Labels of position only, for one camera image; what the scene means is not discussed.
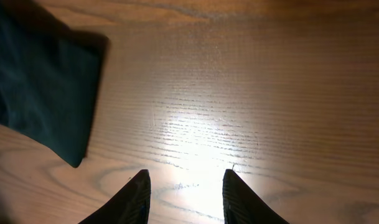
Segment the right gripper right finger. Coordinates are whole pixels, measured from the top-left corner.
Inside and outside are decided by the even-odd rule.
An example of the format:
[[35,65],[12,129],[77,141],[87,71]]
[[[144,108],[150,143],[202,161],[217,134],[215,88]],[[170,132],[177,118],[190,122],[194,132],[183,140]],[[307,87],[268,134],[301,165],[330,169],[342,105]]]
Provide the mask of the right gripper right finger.
[[289,224],[232,169],[223,176],[222,196],[224,224]]

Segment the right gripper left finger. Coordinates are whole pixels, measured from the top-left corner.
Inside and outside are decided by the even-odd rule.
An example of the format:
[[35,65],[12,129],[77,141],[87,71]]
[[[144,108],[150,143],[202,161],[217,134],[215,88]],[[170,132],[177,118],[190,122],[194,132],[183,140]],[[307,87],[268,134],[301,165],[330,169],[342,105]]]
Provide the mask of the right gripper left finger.
[[79,224],[148,224],[151,179],[140,170],[109,201]]

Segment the black shirt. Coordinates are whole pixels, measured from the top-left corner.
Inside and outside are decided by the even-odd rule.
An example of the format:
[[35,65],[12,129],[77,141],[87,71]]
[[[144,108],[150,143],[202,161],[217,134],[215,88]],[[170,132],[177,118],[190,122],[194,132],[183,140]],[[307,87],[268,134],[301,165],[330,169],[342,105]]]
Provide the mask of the black shirt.
[[108,43],[103,34],[69,28],[33,1],[0,1],[0,125],[78,167]]

